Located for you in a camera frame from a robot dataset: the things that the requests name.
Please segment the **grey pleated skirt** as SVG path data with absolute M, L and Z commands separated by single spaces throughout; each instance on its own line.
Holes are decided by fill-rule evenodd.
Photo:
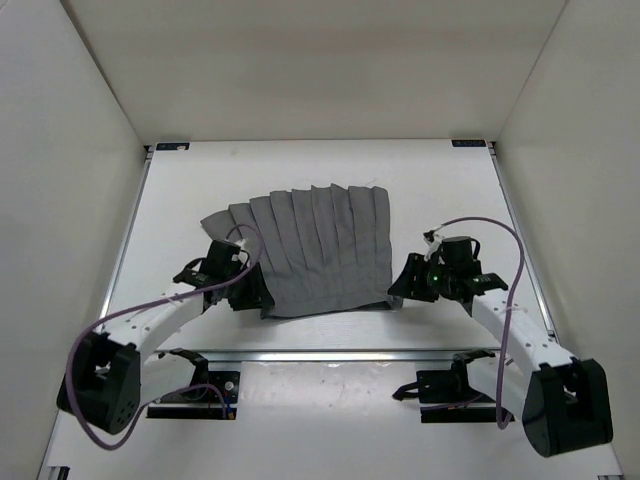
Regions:
M 212 239 L 246 239 L 273 302 L 264 319 L 394 310 L 389 194 L 332 184 L 272 191 L 200 222 Z

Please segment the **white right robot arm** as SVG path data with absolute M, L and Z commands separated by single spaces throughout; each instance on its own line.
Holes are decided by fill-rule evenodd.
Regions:
M 486 396 L 495 401 L 497 413 L 521 422 L 530 445 L 545 458 L 610 443 L 613 423 L 603 367 L 559 345 L 513 303 L 511 287 L 497 274 L 483 272 L 476 239 L 432 232 L 424 237 L 428 252 L 409 255 L 390 293 L 459 303 L 499 341 L 501 351 L 457 353 L 441 377 L 419 378 L 399 388 L 394 399 L 426 401 L 429 394 L 449 391 L 457 398 L 454 407 L 461 408 Z

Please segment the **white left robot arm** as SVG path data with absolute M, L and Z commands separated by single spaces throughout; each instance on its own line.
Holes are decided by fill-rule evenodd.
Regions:
M 188 262 L 159 299 L 107 315 L 74 341 L 56 398 L 95 439 L 96 431 L 128 437 L 145 407 L 166 396 L 216 399 L 205 357 L 184 347 L 160 346 L 187 323 L 227 301 L 235 310 L 271 304 L 259 261 L 261 237 L 211 242 L 204 257 Z

